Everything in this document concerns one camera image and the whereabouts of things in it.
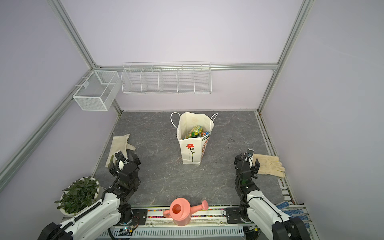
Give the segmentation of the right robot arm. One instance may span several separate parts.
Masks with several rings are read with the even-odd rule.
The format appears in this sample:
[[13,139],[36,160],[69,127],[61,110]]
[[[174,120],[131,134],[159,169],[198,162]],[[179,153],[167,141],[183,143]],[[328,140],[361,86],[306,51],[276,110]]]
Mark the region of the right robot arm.
[[235,186],[240,203],[241,219],[252,222],[269,240],[309,240],[304,222],[291,217],[268,200],[253,182],[260,169],[259,160],[252,149],[235,157]]

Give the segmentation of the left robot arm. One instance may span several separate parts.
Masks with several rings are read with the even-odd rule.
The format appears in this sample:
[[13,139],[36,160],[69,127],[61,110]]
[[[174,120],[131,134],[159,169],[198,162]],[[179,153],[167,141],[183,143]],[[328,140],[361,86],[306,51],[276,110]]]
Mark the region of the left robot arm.
[[139,157],[131,150],[127,156],[115,153],[116,163],[109,171],[117,178],[101,194],[101,198],[80,214],[61,224],[50,223],[40,233],[39,240],[95,240],[103,232],[122,222],[128,224],[133,217],[128,200],[138,190]]

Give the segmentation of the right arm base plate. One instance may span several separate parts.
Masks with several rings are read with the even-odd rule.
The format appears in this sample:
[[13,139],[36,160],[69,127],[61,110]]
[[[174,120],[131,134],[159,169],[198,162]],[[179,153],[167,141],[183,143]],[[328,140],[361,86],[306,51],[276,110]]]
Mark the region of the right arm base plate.
[[241,207],[226,208],[223,215],[227,219],[228,224],[247,224],[249,219],[246,211]]

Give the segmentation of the white paper gift bag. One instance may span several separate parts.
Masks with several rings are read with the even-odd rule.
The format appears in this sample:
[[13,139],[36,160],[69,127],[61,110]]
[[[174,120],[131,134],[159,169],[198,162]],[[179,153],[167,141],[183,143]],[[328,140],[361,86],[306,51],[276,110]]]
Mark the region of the white paper gift bag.
[[[170,116],[172,125],[177,129],[177,140],[180,145],[182,161],[185,165],[200,165],[207,148],[212,130],[214,128],[214,120],[217,113],[208,117],[204,114],[195,114],[185,112],[183,114],[174,112]],[[205,131],[210,134],[201,138],[185,139],[185,135],[194,127],[202,126]]]

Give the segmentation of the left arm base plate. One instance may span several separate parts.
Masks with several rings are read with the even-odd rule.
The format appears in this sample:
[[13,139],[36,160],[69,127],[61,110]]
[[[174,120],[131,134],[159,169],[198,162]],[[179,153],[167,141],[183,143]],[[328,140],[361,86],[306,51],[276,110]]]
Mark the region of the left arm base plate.
[[121,226],[143,226],[146,224],[148,209],[129,209],[122,213]]

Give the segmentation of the green Fox's candy bag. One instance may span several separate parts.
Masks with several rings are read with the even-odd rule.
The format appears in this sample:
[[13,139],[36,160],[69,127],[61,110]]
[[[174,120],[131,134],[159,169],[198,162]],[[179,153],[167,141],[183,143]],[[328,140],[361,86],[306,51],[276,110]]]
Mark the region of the green Fox's candy bag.
[[194,126],[186,135],[185,139],[201,138],[203,136],[204,129],[202,126]]

